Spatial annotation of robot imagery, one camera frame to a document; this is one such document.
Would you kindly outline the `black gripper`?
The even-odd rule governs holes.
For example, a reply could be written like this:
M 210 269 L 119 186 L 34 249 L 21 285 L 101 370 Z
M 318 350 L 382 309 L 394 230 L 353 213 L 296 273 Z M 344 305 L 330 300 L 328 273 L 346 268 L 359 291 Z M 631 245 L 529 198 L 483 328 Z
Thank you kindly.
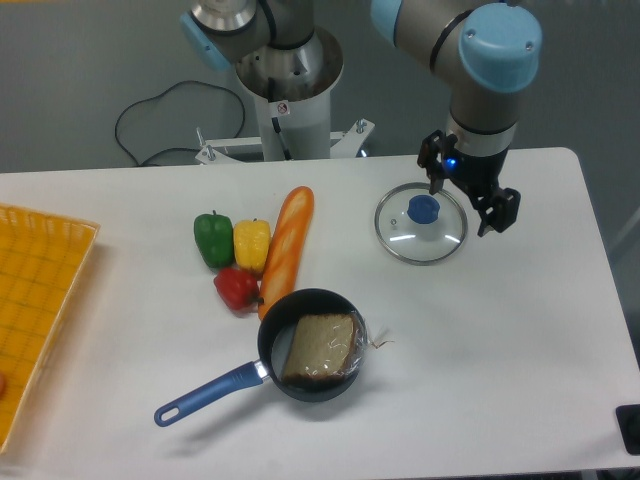
M 493 145 L 484 135 L 478 144 L 465 146 L 461 133 L 436 130 L 421 144 L 417 164 L 426 170 L 429 193 L 439 193 L 448 178 L 469 197 L 478 200 L 480 215 L 478 236 L 490 231 L 503 233 L 518 216 L 521 194 L 512 188 L 500 188 L 499 175 L 509 147 Z

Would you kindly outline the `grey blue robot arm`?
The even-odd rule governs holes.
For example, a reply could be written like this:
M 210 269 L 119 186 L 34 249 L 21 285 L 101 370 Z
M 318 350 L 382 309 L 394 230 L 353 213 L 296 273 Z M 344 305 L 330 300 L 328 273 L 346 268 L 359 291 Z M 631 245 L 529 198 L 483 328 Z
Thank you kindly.
M 452 182 L 480 217 L 480 231 L 503 232 L 520 194 L 499 184 L 525 89 L 539 66 L 537 19 L 509 1 L 375 1 L 377 31 L 450 88 L 444 130 L 421 144 L 418 163 L 438 192 Z M 317 26 L 309 1 L 197 1 L 180 23 L 212 69 L 233 69 L 256 102 L 268 160 L 329 154 L 327 104 L 344 68 L 341 47 Z

